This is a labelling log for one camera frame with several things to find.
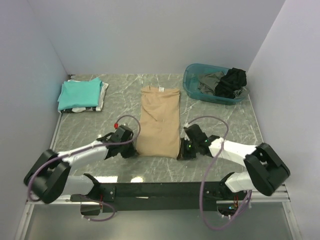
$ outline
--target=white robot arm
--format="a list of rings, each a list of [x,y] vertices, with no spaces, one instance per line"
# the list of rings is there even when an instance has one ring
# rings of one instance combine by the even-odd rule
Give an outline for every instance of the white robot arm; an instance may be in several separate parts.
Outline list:
[[[192,159],[196,153],[216,156],[224,139],[211,135],[207,137],[197,124],[185,127],[186,138],[181,139],[181,157]],[[260,145],[244,145],[232,141],[224,141],[220,158],[240,164],[247,171],[229,173],[223,184],[232,192],[258,190],[271,196],[275,190],[290,176],[290,170],[266,143]]]
[[[181,139],[179,159],[187,160],[195,158],[196,153],[212,157],[221,149],[223,138],[215,135],[207,137],[197,124],[185,127],[184,131],[187,139]],[[25,176],[24,184],[26,186],[30,185],[33,193],[46,204],[52,203],[61,195],[85,195],[93,199],[99,199],[99,195],[105,193],[105,189],[101,187],[102,184],[89,174],[69,176],[70,171],[95,161],[108,159],[117,154],[121,154],[123,158],[136,155],[136,150],[132,142],[122,145],[106,145],[108,143],[124,143],[131,140],[132,137],[133,131],[129,127],[121,125],[119,127],[117,126],[114,133],[108,133],[91,144],[74,150],[54,152],[48,149],[39,157],[29,173]],[[61,157],[61,159],[48,164],[37,176],[33,177],[38,169],[56,157]],[[213,191],[218,191],[215,192],[214,195],[208,195],[209,198],[212,196],[215,198],[221,196],[222,199],[227,199],[233,197],[235,195],[234,193],[253,189],[257,189],[262,194],[270,196],[290,175],[287,166],[266,143],[255,146],[225,141],[220,157],[246,167],[247,171],[241,173],[231,172],[220,182],[208,182],[207,184],[212,186],[212,191],[206,192],[210,192],[211,194]],[[146,195],[150,195],[154,197],[160,194],[158,190],[158,192],[155,191],[157,187],[159,187],[160,191],[164,189],[163,183],[143,184],[135,185],[131,183],[125,186],[122,183],[118,183],[117,191],[119,193],[119,189],[123,189],[125,193],[120,194],[121,196],[147,197]],[[190,190],[183,189],[176,185],[179,185],[179,183],[166,183],[168,191],[164,192],[161,196],[171,196],[174,192],[178,194],[180,190],[183,191],[180,193],[181,195],[190,195]],[[151,189],[142,191],[141,188],[145,186]]]

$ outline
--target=folded shirt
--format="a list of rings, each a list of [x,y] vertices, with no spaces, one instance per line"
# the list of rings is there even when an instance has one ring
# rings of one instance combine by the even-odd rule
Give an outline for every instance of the folded shirt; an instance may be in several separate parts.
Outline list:
[[[99,97],[99,104],[98,106],[86,106],[86,107],[74,107],[74,108],[68,108],[68,109],[64,109],[61,111],[58,111],[59,113],[62,114],[67,114],[67,113],[81,113],[81,112],[101,112],[102,108],[104,106],[104,98],[105,98],[105,94],[107,91],[109,84],[106,82],[102,82],[102,88],[100,91],[100,97]]]
[[[65,81],[58,98],[58,111],[97,107],[102,86],[99,77],[91,81]]]

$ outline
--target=marble surface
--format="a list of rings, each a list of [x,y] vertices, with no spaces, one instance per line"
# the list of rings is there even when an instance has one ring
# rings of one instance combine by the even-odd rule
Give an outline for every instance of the marble surface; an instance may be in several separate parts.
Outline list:
[[[227,139],[237,143],[257,145],[262,142],[259,127],[249,98],[236,105],[221,105],[194,100],[187,96],[182,86],[182,74],[102,74],[76,75],[75,80],[88,81],[100,77],[109,84],[101,112],[64,113],[54,139],[56,151],[72,150],[94,141],[98,135],[113,132],[115,121],[122,115],[131,114],[138,119],[141,112],[141,88],[145,86],[180,88],[180,132],[183,125],[195,117],[213,115],[230,126]],[[131,118],[123,119],[137,132],[137,124]],[[223,123],[207,118],[196,122],[209,135],[223,136]],[[198,155],[193,160],[176,160],[168,157],[136,157],[123,159],[120,154],[107,160],[97,161],[72,172],[79,176],[117,177],[120,183],[132,179],[144,182],[195,182],[201,181],[211,158]],[[220,181],[230,172],[242,172],[236,163],[219,158],[212,167],[208,181]]]

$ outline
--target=cable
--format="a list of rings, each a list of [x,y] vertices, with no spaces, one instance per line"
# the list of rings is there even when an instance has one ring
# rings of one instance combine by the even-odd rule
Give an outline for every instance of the cable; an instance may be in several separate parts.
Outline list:
[[[220,122],[222,122],[225,126],[226,126],[226,131],[225,131],[225,134],[223,135],[223,142],[221,143],[221,147],[219,149],[219,151],[217,152],[217,154],[213,157],[211,163],[209,164],[209,166],[207,167],[207,169],[205,170],[205,173],[204,173],[204,176],[203,176],[203,179],[201,181],[201,185],[200,185],[200,194],[199,194],[199,209],[200,209],[200,215],[201,215],[201,218],[204,222],[204,224],[211,230],[214,230],[214,231],[220,231],[220,230],[224,230],[230,223],[232,223],[234,221],[234,219],[242,214],[246,209],[247,209],[247,206],[249,205],[249,202],[251,200],[251,195],[252,195],[252,191],[249,190],[245,196],[245,198],[243,199],[241,205],[239,205],[238,209],[235,211],[234,215],[231,217],[231,219],[223,226],[221,227],[214,227],[214,226],[211,226],[209,223],[208,223],[208,220],[206,219],[205,217],[205,213],[204,213],[204,206],[203,206],[203,200],[204,200],[204,189],[205,189],[205,182],[206,182],[206,179],[207,179],[207,176],[209,174],[209,171],[210,169],[212,168],[212,166],[216,163],[217,159],[218,159],[218,156],[221,154],[221,152],[223,151],[224,149],[224,145],[225,145],[225,140],[226,140],[226,137],[227,137],[227,134],[229,133],[229,126],[228,124],[223,121],[222,119],[218,118],[218,117],[215,117],[215,116],[211,116],[211,115],[206,115],[206,116],[200,116],[200,117],[196,117],[195,119],[191,120],[188,122],[188,124],[191,124],[192,122],[198,120],[198,119],[203,119],[203,118],[212,118],[212,119],[216,119],[216,120],[219,120]]]
[[[57,161],[57,160],[60,160],[60,159],[63,159],[63,158],[66,158],[66,157],[71,157],[71,156],[73,156],[73,155],[83,153],[83,152],[85,152],[85,151],[87,151],[87,150],[94,149],[94,148],[97,148],[97,147],[125,145],[125,144],[129,144],[129,143],[133,142],[134,140],[136,140],[137,137],[138,137],[139,134],[140,134],[140,131],[141,131],[141,125],[140,125],[140,122],[138,121],[138,119],[136,119],[136,118],[135,118],[134,116],[132,116],[132,115],[128,115],[128,114],[127,114],[127,115],[123,115],[123,116],[119,117],[118,120],[117,120],[115,123],[117,124],[121,119],[123,119],[123,118],[125,118],[125,117],[133,118],[133,119],[137,122],[137,124],[138,124],[138,133],[137,133],[137,135],[136,135],[134,138],[132,138],[132,139],[130,139],[130,140],[128,140],[128,141],[123,141],[123,142],[106,142],[106,143],[100,143],[100,144],[96,144],[96,145],[94,145],[94,146],[88,146],[88,147],[86,147],[86,148],[83,148],[83,149],[80,149],[80,150],[77,150],[77,151],[73,151],[73,152],[71,152],[71,153],[67,153],[67,154],[64,154],[64,155],[61,155],[61,156],[57,156],[57,157],[54,157],[54,158],[50,159],[50,160],[47,161],[45,164],[43,164],[41,167],[39,167],[39,168],[35,171],[35,173],[32,175],[32,177],[31,177],[31,179],[30,179],[30,181],[29,181],[29,183],[28,183],[28,189],[27,189],[27,197],[28,197],[28,199],[29,199],[30,201],[32,201],[32,202],[39,202],[39,201],[40,201],[40,198],[38,198],[38,199],[32,198],[32,194],[31,194],[31,192],[32,192],[32,185],[33,185],[33,183],[34,183],[37,175],[38,175],[45,167],[47,167],[48,165],[52,164],[53,162],[55,162],[55,161]],[[112,209],[114,210],[114,208],[113,208],[111,205],[109,205],[109,204],[107,204],[107,203],[105,203],[105,202],[103,202],[102,204],[104,204],[104,205],[106,205],[107,207],[112,208]]]

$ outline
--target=white panel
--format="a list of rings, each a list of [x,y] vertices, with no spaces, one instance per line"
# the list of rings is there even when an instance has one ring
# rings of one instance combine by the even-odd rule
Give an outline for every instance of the white panel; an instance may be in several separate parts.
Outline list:
[[[26,0],[0,1],[1,239],[14,239],[27,199],[23,184],[49,148],[67,74]]]
[[[70,74],[248,70],[285,0],[29,0]]]
[[[263,138],[291,171],[285,183],[304,240],[319,239],[319,7],[287,0],[248,71]]]

